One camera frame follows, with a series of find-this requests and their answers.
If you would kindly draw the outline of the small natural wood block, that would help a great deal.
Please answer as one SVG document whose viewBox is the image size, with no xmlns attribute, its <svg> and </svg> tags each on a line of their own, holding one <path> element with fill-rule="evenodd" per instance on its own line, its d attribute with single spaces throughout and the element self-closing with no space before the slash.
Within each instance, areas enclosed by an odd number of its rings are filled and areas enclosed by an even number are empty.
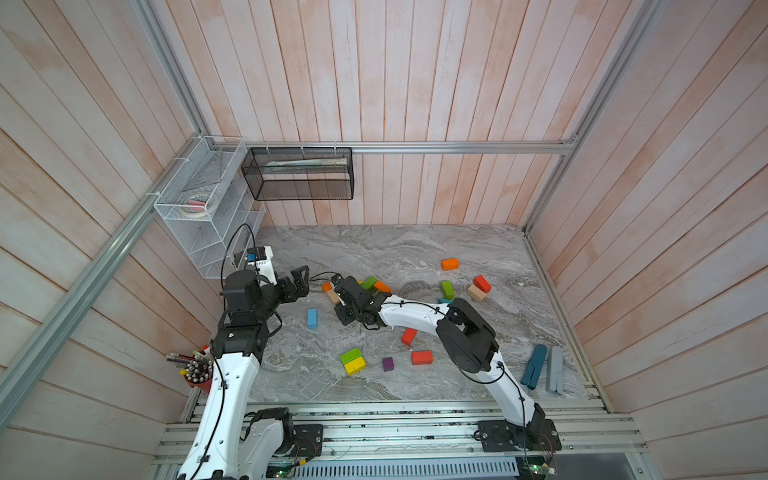
<svg viewBox="0 0 768 480">
<path fill-rule="evenodd" d="M 325 292 L 325 295 L 328 297 L 328 299 L 332 302 L 334 306 L 339 305 L 341 303 L 339 296 L 333 289 L 327 290 Z"/>
</svg>

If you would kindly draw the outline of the light blue block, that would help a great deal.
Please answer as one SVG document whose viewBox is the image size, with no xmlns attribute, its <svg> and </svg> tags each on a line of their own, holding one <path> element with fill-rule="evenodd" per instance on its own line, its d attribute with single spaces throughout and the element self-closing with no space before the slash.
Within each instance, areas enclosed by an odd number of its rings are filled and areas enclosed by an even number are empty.
<svg viewBox="0 0 768 480">
<path fill-rule="evenodd" d="M 307 326 L 309 329 L 316 329 L 318 327 L 318 314 L 316 309 L 308 310 Z"/>
</svg>

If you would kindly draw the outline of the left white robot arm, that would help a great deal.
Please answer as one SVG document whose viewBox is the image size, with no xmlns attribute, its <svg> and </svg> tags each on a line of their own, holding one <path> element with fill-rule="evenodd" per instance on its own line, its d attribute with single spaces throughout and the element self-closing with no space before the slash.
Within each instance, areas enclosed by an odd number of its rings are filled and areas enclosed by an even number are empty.
<svg viewBox="0 0 768 480">
<path fill-rule="evenodd" d="M 260 479 L 274 455 L 298 452 L 288 408 L 246 409 L 274 335 L 269 319 L 280 305 L 308 293 L 306 266 L 275 280 L 256 269 L 239 270 L 222 280 L 225 308 L 209 348 L 212 383 L 179 479 Z"/>
</svg>

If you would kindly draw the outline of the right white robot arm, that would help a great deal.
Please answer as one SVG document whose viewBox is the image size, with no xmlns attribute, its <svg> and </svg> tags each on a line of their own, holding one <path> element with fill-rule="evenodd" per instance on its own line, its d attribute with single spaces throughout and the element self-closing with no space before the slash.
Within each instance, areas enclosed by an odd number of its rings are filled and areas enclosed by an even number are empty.
<svg viewBox="0 0 768 480">
<path fill-rule="evenodd" d="M 478 423 L 474 438 L 484 451 L 562 449 L 554 422 L 509 372 L 495 330 L 466 300 L 456 298 L 449 304 L 407 300 L 367 290 L 352 276 L 336 275 L 331 284 L 340 298 L 334 310 L 342 324 L 357 321 L 366 327 L 403 327 L 432 334 L 467 379 L 488 389 L 503 418 Z"/>
</svg>

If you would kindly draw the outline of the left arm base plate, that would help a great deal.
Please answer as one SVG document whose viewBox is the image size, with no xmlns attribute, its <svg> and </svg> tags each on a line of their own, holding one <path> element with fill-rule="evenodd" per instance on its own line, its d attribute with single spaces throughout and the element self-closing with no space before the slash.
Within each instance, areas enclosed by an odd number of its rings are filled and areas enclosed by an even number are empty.
<svg viewBox="0 0 768 480">
<path fill-rule="evenodd" d="M 277 458 L 307 458 L 320 456 L 323 449 L 324 427 L 321 424 L 304 424 L 283 428 L 283 441 L 276 450 Z"/>
</svg>

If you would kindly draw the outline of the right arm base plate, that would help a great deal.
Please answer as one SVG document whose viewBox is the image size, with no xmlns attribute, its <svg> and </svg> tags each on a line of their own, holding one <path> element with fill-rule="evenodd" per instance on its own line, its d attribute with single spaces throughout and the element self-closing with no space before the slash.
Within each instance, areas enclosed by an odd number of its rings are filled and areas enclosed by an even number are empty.
<svg viewBox="0 0 768 480">
<path fill-rule="evenodd" d="M 513 425 L 505 420 L 480 421 L 473 438 L 481 443 L 486 453 L 515 450 L 552 452 L 562 449 L 559 433 L 551 419 L 528 427 Z"/>
</svg>

